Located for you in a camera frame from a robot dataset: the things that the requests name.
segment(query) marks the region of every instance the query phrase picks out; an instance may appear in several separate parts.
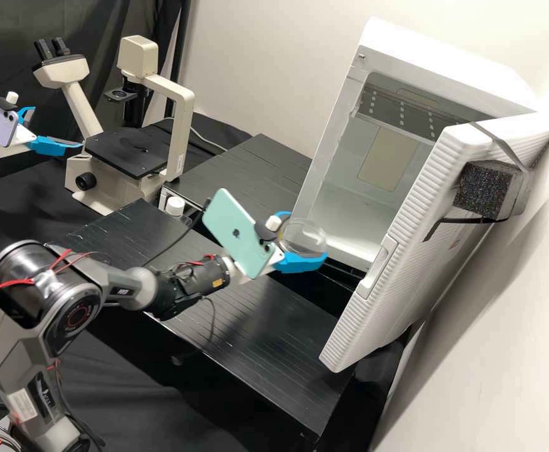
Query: black platform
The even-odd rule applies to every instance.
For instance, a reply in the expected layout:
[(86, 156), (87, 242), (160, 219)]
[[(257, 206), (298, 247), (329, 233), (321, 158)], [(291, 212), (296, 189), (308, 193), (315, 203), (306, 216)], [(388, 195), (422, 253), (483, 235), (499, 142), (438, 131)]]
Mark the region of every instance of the black platform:
[[(144, 201), (68, 234), (61, 245), (97, 250), (115, 266), (164, 269), (219, 247)], [(317, 435), (351, 378), (330, 372), (318, 355), (336, 319), (277, 281), (230, 286), (161, 324), (192, 344)], [(210, 331), (213, 323), (213, 335)]]
[(172, 120), (141, 129), (120, 127), (89, 137), (85, 150), (133, 179), (162, 170), (168, 163)]
[(260, 134), (185, 172), (166, 187), (200, 206), (224, 187), (259, 221), (293, 209), (310, 164), (305, 155)]

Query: black table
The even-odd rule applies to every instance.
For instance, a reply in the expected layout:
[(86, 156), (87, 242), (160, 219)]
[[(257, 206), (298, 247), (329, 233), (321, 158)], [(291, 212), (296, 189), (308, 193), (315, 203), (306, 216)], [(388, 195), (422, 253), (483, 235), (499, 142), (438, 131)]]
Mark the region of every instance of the black table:
[[(119, 268), (160, 270), (220, 248), (146, 202), (136, 201), (68, 234), (59, 243), (100, 251)], [(318, 355), (337, 319), (281, 283), (261, 277), (210, 295), (160, 322), (320, 437), (351, 369), (330, 372)]]
[[(226, 147), (247, 137), (197, 114), (193, 125)], [(185, 170), (218, 153), (192, 137)], [(0, 250), (15, 240), (58, 240), (99, 218), (63, 189), (63, 178), (62, 163), (49, 161), (0, 180)], [(107, 439), (107, 450), (278, 451), (303, 443), (297, 422), (212, 360), (195, 353), (174, 365), (172, 356), (194, 348), (154, 320), (105, 309), (88, 331), (65, 353), (65, 390), (80, 417)], [(385, 400), (373, 408), (369, 397), (350, 383), (324, 433), (330, 450), (366, 447), (371, 415)]]

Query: robotic arm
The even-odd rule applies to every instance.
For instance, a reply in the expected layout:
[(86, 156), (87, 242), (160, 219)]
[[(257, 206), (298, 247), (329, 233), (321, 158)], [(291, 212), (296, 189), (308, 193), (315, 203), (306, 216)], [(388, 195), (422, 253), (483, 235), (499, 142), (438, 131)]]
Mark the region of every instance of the robotic arm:
[[(47, 368), (106, 302), (167, 320), (231, 282), (243, 284), (274, 269), (316, 269), (326, 258), (321, 230), (298, 228), (296, 220), (284, 229), (279, 216), (256, 223), (224, 189), (209, 204), (203, 223), (228, 254), (166, 272), (123, 271), (92, 253), (32, 240), (0, 253), (0, 396), (12, 424), (41, 452), (88, 450), (89, 441), (66, 416)], [(286, 239), (283, 229), (289, 232)], [(319, 246), (317, 256), (313, 251)], [(299, 249), (312, 252), (302, 258)]]
[[(85, 254), (31, 240), (3, 250), (0, 396), (11, 421), (43, 452), (86, 450), (88, 440), (66, 417), (47, 367), (105, 302), (116, 301), (160, 320), (172, 318), (229, 284), (227, 260), (204, 257), (192, 272), (181, 267), (155, 275), (141, 267), (122, 271)], [(31, 282), (8, 285), (27, 280)]]

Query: white knob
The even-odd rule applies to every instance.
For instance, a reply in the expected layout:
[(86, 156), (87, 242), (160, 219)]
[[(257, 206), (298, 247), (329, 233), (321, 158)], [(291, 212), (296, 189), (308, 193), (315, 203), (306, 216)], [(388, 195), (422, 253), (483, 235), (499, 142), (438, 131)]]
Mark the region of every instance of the white knob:
[(282, 220), (276, 215), (271, 215), (270, 218), (266, 220), (266, 229), (271, 230), (272, 232), (278, 231)]
[(6, 94), (6, 101), (10, 104), (16, 104), (19, 100), (19, 94), (17, 94), (15, 91), (9, 91)]
[(181, 217), (184, 213), (184, 200), (180, 196), (171, 196), (166, 203), (166, 213), (173, 217)]

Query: black foam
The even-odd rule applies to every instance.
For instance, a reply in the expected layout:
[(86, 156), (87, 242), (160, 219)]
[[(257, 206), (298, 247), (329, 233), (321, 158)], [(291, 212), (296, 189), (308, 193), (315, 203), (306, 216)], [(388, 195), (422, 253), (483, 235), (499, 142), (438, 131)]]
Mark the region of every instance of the black foam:
[(454, 206), (494, 220), (508, 218), (525, 175), (497, 160), (467, 162), (459, 178)]

